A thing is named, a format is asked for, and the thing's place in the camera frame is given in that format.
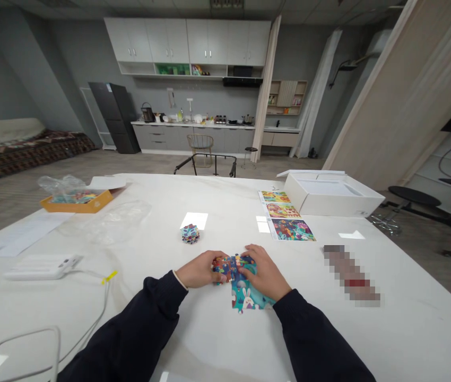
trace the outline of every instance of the floor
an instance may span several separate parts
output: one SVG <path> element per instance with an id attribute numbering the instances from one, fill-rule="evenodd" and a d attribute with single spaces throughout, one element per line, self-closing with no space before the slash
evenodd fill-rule
<path id="1" fill-rule="evenodd" d="M 74 158 L 58 161 L 47 166 L 30 169 L 0 179 L 0 229 L 14 223 L 40 208 L 39 201 L 47 196 L 37 180 L 48 175 L 60 178 L 71 174 L 89 182 L 96 175 L 112 175 L 121 172 L 173 173 L 176 165 L 187 157 L 178 155 L 136 154 L 121 155 L 115 151 L 96 150 Z M 275 179 L 287 169 L 320 169 L 322 159 L 296 159 L 282 156 L 263 156 L 256 169 L 244 170 L 238 159 L 237 177 Z M 231 160 L 220 159 L 217 170 L 220 176 L 228 176 Z M 190 163 L 178 170 L 178 174 L 192 175 Z M 213 175 L 214 167 L 198 168 L 198 175 Z M 389 193 L 387 198 L 398 201 Z M 385 214 L 386 210 L 378 209 Z M 440 255 L 444 248 L 451 249 L 451 229 L 437 222 L 402 211 L 396 220 L 403 227 L 399 237 L 390 237 L 409 256 L 429 272 L 451 293 L 451 258 Z"/>

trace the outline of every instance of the dark sleeve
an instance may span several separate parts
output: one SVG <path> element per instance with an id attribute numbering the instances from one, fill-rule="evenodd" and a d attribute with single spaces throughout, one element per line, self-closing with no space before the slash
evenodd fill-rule
<path id="1" fill-rule="evenodd" d="M 326 316 L 296 289 L 274 306 L 297 381 L 375 381 Z"/>
<path id="2" fill-rule="evenodd" d="M 64 381 L 148 381 L 176 325 L 188 291 L 170 271 L 144 288 L 91 337 L 58 375 Z"/>

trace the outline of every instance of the refrigerator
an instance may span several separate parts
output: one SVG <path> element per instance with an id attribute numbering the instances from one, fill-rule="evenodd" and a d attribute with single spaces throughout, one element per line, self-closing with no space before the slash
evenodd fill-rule
<path id="1" fill-rule="evenodd" d="M 140 152 L 134 128 L 130 122 L 137 120 L 132 100 L 124 86 L 103 82 L 89 82 L 110 136 L 120 154 Z"/>

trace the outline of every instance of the range hood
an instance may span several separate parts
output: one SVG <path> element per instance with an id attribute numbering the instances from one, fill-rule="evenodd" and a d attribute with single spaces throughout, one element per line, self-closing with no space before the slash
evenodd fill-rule
<path id="1" fill-rule="evenodd" d="M 222 79 L 224 86 L 231 88 L 259 88 L 263 83 L 261 78 L 247 77 L 224 77 Z"/>

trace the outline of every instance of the white cord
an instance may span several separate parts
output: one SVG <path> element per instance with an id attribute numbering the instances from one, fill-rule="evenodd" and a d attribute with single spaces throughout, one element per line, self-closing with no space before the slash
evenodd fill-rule
<path id="1" fill-rule="evenodd" d="M 16 336 L 13 336 L 13 337 L 7 338 L 6 340 L 1 341 L 0 345 L 2 345 L 5 342 L 14 340 L 16 338 L 20 338 L 20 337 L 24 337 L 24 336 L 27 336 L 27 335 L 30 335 L 30 334 L 34 334 L 34 333 L 39 333 L 39 332 L 42 332 L 42 331 L 49 331 L 50 330 L 50 331 L 54 331 L 56 333 L 56 342 L 57 343 L 56 343 L 55 362 L 54 362 L 54 364 L 52 366 L 49 366 L 49 367 L 46 367 L 46 368 L 43 368 L 43 369 L 40 369 L 40 370 L 32 371 L 32 372 L 29 372 L 29 373 L 26 373 L 24 375 L 20 375 L 20 376 L 14 377 L 14 378 L 4 379 L 4 380 L 2 380 L 0 382 L 14 382 L 14 381 L 17 381 L 19 379 L 24 379 L 24 378 L 28 378 L 28 377 L 32 377 L 32 376 L 41 374 L 41 373 L 46 372 L 46 371 L 48 371 L 50 369 L 54 369 L 53 370 L 53 377 L 51 378 L 51 381 L 56 382 L 58 365 L 61 362 L 63 362 L 66 359 L 66 357 L 68 357 L 70 355 L 70 353 L 73 352 L 73 350 L 77 347 L 77 345 L 82 340 L 84 340 L 84 341 L 82 342 L 82 345 L 79 348 L 79 351 L 81 351 L 84 348 L 85 344 L 87 344 L 89 338 L 91 337 L 91 334 L 93 334 L 96 326 L 98 325 L 98 322 L 100 322 L 100 320 L 102 319 L 103 314 L 105 313 L 105 309 L 107 308 L 107 299 L 109 297 L 109 289 L 110 289 L 110 287 L 109 287 L 110 277 L 104 277 L 104 276 L 102 276 L 102 275 L 100 275 L 100 274 L 98 274 L 96 272 L 88 271 L 88 270 L 71 270 L 71 271 L 69 271 L 67 273 L 77 273 L 77 272 L 86 273 L 88 275 L 91 275 L 91 276 L 98 277 L 100 279 L 106 280 L 106 282 L 105 282 L 105 292 L 104 292 L 104 296 L 103 296 L 103 308 L 102 308 L 102 312 L 100 313 L 98 318 L 93 322 L 93 324 L 89 327 L 89 329 L 85 331 L 85 333 L 82 335 L 82 337 L 75 343 L 75 345 L 73 345 L 73 347 L 61 359 L 59 359 L 59 351 L 60 351 L 60 347 L 61 347 L 61 335 L 60 335 L 60 332 L 59 332 L 59 328 L 57 326 L 49 326 L 49 327 L 46 327 L 46 328 L 37 329 L 37 330 L 32 331 L 32 332 L 22 333 L 22 334 L 19 334 L 19 335 L 16 335 Z"/>

